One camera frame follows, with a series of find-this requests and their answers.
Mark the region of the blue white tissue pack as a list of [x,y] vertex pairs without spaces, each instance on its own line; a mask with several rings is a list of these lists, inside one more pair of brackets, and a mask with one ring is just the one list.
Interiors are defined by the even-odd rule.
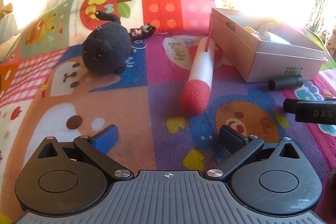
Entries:
[[267,32],[267,40],[269,42],[272,42],[272,43],[278,43],[278,44],[284,44],[284,45],[291,45],[290,42],[288,42],[287,40],[283,39],[282,37],[276,35],[276,34],[273,34],[272,32]]

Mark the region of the colourful cartoon play mat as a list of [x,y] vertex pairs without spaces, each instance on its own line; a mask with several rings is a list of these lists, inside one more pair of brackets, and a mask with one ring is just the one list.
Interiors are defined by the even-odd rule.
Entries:
[[[266,83],[247,83],[238,66],[222,56],[214,69],[208,110],[188,118],[179,97],[189,76],[190,48],[209,30],[213,8],[247,13],[288,8],[293,0],[59,0],[32,22],[1,65],[1,223],[22,210],[14,183],[45,136],[69,141],[116,124],[119,136],[109,156],[131,167],[205,170],[224,156],[210,147],[220,122],[268,141],[288,134],[298,141],[322,180],[317,214],[335,223],[334,199],[327,180],[335,168],[335,126],[298,123],[280,110],[286,98],[320,101],[335,96],[335,61],[321,40],[301,24],[293,26],[292,48],[272,57],[257,72],[282,64],[285,74],[305,74],[302,87],[270,92]],[[100,25],[97,10],[121,18],[126,28],[143,23],[155,34],[133,47],[125,71],[92,76],[81,60],[81,45]]]

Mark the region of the white red foam stick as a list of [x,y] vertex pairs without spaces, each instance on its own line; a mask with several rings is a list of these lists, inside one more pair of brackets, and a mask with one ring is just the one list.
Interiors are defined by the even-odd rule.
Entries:
[[181,110],[189,116],[203,114],[209,104],[213,82],[215,42],[210,31],[198,44],[190,75],[184,84],[181,98]]

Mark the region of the black plush cat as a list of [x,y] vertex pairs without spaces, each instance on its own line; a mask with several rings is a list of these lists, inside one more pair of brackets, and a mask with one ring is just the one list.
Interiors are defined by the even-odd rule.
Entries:
[[96,18],[105,23],[97,26],[82,44],[82,59],[92,73],[120,74],[133,52],[129,32],[117,15],[96,11]]

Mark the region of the yellow corn toy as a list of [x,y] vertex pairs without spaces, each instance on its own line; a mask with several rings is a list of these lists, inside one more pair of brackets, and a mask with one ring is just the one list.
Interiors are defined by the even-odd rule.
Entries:
[[258,34],[259,33],[258,31],[254,30],[252,27],[246,26],[244,29],[251,34]]

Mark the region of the white cardboard box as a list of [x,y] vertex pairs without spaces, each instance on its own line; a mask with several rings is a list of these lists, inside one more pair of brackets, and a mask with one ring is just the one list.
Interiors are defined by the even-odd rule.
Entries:
[[[271,30],[291,43],[260,40],[244,28],[254,29],[272,22]],[[213,8],[209,29],[212,38],[247,83],[267,82],[284,75],[300,74],[313,80],[319,73],[325,52],[298,30],[269,18],[252,18],[235,10]]]

